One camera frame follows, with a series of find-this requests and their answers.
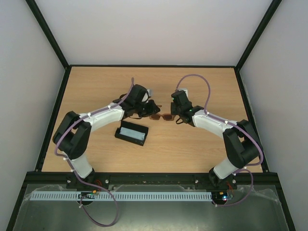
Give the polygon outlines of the brown translucent sunglasses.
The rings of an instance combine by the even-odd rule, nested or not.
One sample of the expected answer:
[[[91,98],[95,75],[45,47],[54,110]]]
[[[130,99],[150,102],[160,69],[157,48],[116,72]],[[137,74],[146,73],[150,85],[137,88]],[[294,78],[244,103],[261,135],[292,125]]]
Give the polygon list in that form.
[[[155,106],[154,107],[154,112],[153,112],[153,114],[151,114],[150,116],[149,116],[149,118],[151,119],[151,120],[160,120],[161,118],[164,120],[164,121],[173,121],[174,120],[174,118],[175,118],[175,116],[174,115],[172,115],[171,113],[166,113],[166,114],[160,114],[159,112],[160,112],[160,108],[161,108],[161,106],[160,105],[157,105],[157,106]]]

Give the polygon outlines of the light blue cleaning cloth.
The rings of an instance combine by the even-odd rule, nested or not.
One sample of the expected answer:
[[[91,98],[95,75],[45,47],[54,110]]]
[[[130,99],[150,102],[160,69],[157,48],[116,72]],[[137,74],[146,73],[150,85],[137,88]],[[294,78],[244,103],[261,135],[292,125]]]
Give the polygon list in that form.
[[[144,137],[145,137],[145,133],[142,133],[142,132],[139,132],[139,131],[136,131],[136,130],[133,130],[133,129],[128,129],[128,128],[125,128],[125,127],[122,127],[120,129],[119,134],[133,138],[133,139],[137,139],[137,140],[140,140],[140,141],[143,141]]]

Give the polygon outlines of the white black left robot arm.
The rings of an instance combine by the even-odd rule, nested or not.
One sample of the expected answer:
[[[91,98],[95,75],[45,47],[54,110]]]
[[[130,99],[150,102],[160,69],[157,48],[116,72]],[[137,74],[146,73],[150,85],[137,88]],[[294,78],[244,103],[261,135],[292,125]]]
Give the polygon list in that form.
[[[146,96],[137,101],[130,101],[128,98],[116,99],[109,105],[89,113],[68,112],[52,139],[55,155],[61,156],[68,162],[72,172],[85,179],[94,171],[86,156],[90,134],[134,114],[143,118],[158,113],[160,107]]]

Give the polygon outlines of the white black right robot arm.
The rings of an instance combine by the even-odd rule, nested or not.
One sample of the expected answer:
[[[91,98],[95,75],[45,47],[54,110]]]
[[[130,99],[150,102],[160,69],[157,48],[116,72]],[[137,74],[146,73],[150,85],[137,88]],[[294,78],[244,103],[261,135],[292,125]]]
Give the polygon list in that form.
[[[229,175],[263,162],[260,140],[249,121],[227,120],[201,106],[193,106],[190,101],[181,103],[175,98],[171,103],[171,112],[179,116],[181,123],[205,129],[223,139],[227,157],[209,171],[210,184],[214,188],[225,185]]]

